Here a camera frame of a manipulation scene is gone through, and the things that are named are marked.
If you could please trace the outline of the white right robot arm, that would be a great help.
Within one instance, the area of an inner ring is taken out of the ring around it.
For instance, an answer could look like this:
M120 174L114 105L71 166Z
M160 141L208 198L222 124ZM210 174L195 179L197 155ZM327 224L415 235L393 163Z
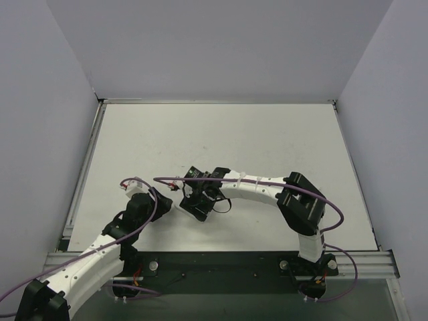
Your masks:
M191 167L185 180L177 186L183 193L180 208L200 222L204 222L215 204L223 200L243 199L277 207L289 228L298 234L299 257L312 263L322 257L324 237L319 224L325 204L313 196L322 196L322 193L300 173L271 178L223 167L211 173Z

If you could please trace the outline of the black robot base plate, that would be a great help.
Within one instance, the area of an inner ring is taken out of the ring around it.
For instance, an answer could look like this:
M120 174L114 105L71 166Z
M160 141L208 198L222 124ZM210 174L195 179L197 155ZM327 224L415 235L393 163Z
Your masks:
M326 278L337 276L336 258L316 263L295 251L137 251L123 271L109 279L114 290L148 294L289 294L308 291L320 298Z

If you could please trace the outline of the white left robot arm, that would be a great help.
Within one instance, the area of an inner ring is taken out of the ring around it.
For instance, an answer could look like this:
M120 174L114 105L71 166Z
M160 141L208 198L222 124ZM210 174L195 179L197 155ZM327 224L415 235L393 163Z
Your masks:
M135 271L134 242L143 227L168 213L172 205L155 188L134 193L85 251L45 280L34 279L26 286L15 319L71 320L109 279Z

